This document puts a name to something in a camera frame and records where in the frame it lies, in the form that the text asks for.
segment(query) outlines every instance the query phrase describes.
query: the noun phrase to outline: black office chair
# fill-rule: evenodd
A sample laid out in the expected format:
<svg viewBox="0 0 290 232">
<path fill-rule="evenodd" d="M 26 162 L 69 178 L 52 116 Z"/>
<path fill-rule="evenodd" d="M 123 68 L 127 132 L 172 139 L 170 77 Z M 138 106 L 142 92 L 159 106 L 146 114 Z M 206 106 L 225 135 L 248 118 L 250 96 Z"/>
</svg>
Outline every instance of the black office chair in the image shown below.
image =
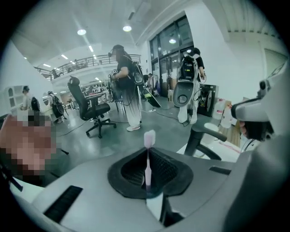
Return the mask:
<svg viewBox="0 0 290 232">
<path fill-rule="evenodd" d="M 102 138 L 101 136 L 102 126 L 112 125 L 114 126 L 114 128 L 116 128 L 116 123 L 110 122 L 110 119 L 101 121 L 98 117 L 98 116 L 102 117 L 104 113 L 108 112 L 110 110 L 110 106 L 107 103 L 98 105 L 98 98 L 100 96 L 92 96 L 85 98 L 80 89 L 79 83 L 80 80 L 78 78 L 71 76 L 70 80 L 68 81 L 68 88 L 72 93 L 73 97 L 77 101 L 77 104 L 79 106 L 80 118 L 85 121 L 92 118 L 95 121 L 94 126 L 91 129 L 87 130 L 86 134 L 89 137 L 90 136 L 89 132 L 99 127 L 99 138 Z M 91 107 L 88 107 L 89 101 L 92 101 Z"/>
</svg>

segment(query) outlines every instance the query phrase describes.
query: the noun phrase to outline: glass wall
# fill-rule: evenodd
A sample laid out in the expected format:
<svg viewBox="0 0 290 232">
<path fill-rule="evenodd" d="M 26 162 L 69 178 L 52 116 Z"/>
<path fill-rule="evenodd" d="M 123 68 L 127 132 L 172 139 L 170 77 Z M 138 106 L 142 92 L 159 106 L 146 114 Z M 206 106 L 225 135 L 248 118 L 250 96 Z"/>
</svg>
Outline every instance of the glass wall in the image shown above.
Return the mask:
<svg viewBox="0 0 290 232">
<path fill-rule="evenodd" d="M 174 49 L 193 41 L 186 16 L 173 22 L 150 41 L 151 60 L 165 56 Z"/>
</svg>

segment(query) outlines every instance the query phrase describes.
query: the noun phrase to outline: bottle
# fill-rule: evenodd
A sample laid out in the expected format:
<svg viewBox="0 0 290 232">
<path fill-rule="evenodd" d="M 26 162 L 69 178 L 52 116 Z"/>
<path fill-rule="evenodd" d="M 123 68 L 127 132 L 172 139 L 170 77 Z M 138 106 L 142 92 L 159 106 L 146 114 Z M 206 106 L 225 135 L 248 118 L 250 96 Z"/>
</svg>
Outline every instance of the bottle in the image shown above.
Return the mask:
<svg viewBox="0 0 290 232">
<path fill-rule="evenodd" d="M 215 119 L 222 119 L 222 113 L 225 108 L 226 101 L 225 99 L 219 98 L 217 103 L 214 105 L 213 108 L 213 118 Z"/>
<path fill-rule="evenodd" d="M 232 125 L 232 105 L 228 105 L 222 115 L 221 126 L 224 128 L 230 128 Z"/>
</svg>

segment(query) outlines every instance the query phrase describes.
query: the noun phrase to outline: concrete floor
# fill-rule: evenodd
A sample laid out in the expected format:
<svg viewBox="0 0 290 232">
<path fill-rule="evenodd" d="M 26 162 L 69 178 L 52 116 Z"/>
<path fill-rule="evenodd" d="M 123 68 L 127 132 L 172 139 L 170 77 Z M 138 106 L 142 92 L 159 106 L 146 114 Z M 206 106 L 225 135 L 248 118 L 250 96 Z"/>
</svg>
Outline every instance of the concrete floor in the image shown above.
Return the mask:
<svg viewBox="0 0 290 232">
<path fill-rule="evenodd" d="M 188 141 L 191 125 L 183 126 L 178 122 L 179 109 L 174 107 L 173 103 L 168 102 L 167 98 L 159 97 L 157 99 L 162 105 L 162 109 L 156 109 L 156 112 L 146 112 L 151 110 L 152 106 L 146 101 L 142 102 L 140 107 L 142 123 L 139 130 L 128 132 L 126 130 L 129 126 L 128 123 L 117 123 L 115 129 L 113 126 L 104 126 L 102 127 L 102 139 L 98 138 L 98 129 L 92 130 L 91 138 L 88 138 L 85 131 L 92 127 L 93 123 L 80 119 L 78 111 L 69 110 L 69 116 L 66 115 L 68 119 L 55 126 L 58 145 L 69 152 L 69 155 L 63 156 L 60 161 L 62 173 L 91 159 L 112 155 L 130 148 L 141 148 L 144 146 L 144 133 L 150 130 L 156 131 L 155 147 L 173 152 L 182 148 Z M 127 122 L 123 110 L 120 109 L 118 112 L 115 103 L 109 104 L 111 121 Z M 218 121 L 213 118 L 198 115 L 197 123 L 206 122 L 218 124 Z"/>
</svg>

